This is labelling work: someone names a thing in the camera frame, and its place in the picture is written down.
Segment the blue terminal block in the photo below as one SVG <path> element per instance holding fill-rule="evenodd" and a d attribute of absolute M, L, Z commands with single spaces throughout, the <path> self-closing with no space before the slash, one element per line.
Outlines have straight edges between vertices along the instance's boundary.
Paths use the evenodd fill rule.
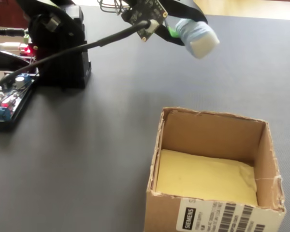
<path fill-rule="evenodd" d="M 17 77 L 24 78 L 24 83 L 26 84 L 26 87 L 28 87 L 31 84 L 31 76 L 28 73 L 22 73 L 18 75 Z"/>
<path fill-rule="evenodd" d="M 9 121 L 11 120 L 11 111 L 9 108 L 0 106 L 0 121 Z"/>

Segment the white connector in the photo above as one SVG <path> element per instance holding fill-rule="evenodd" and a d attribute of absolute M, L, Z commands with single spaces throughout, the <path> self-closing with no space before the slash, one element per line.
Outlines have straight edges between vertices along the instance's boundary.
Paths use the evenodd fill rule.
<path fill-rule="evenodd" d="M 154 33 L 154 31 L 159 27 L 159 23 L 155 19 L 150 20 L 150 26 L 149 28 L 145 29 L 148 33 Z"/>
<path fill-rule="evenodd" d="M 26 48 L 27 45 L 24 43 L 17 42 L 5 42 L 0 43 L 0 50 L 4 51 L 20 51 L 21 48 Z"/>

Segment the barcode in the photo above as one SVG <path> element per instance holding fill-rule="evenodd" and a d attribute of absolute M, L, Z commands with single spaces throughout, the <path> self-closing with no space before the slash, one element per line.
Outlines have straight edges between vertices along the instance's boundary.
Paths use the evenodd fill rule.
<path fill-rule="evenodd" d="M 254 232 L 263 232 L 264 228 L 265 228 L 264 225 L 257 224 Z"/>
<path fill-rule="evenodd" d="M 236 204 L 227 203 L 224 209 L 218 232 L 228 232 Z"/>
<path fill-rule="evenodd" d="M 245 205 L 236 232 L 245 232 L 253 207 Z"/>

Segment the siemens logo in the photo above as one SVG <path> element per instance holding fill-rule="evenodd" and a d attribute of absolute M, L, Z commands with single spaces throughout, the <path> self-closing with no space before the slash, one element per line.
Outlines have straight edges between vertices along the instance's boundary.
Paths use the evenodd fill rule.
<path fill-rule="evenodd" d="M 190 231 L 192 230 L 195 211 L 196 211 L 195 208 L 188 208 L 188 207 L 186 208 L 183 229 L 190 230 Z"/>

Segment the barcode label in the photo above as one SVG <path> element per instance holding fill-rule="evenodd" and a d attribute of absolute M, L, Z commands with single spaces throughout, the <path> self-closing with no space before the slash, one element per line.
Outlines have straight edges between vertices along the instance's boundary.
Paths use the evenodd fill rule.
<path fill-rule="evenodd" d="M 254 232 L 263 232 L 264 228 L 265 228 L 264 225 L 257 224 Z"/>
<path fill-rule="evenodd" d="M 226 207 L 224 209 L 221 224 L 219 226 L 218 232 L 228 232 L 229 227 L 232 223 L 233 214 L 235 212 L 236 204 L 226 203 Z"/>
<path fill-rule="evenodd" d="M 175 229 L 178 232 L 278 232 L 284 215 L 243 204 L 182 198 Z"/>
<path fill-rule="evenodd" d="M 253 210 L 253 207 L 245 205 L 240 222 L 238 223 L 236 232 L 245 232 L 252 210 Z"/>

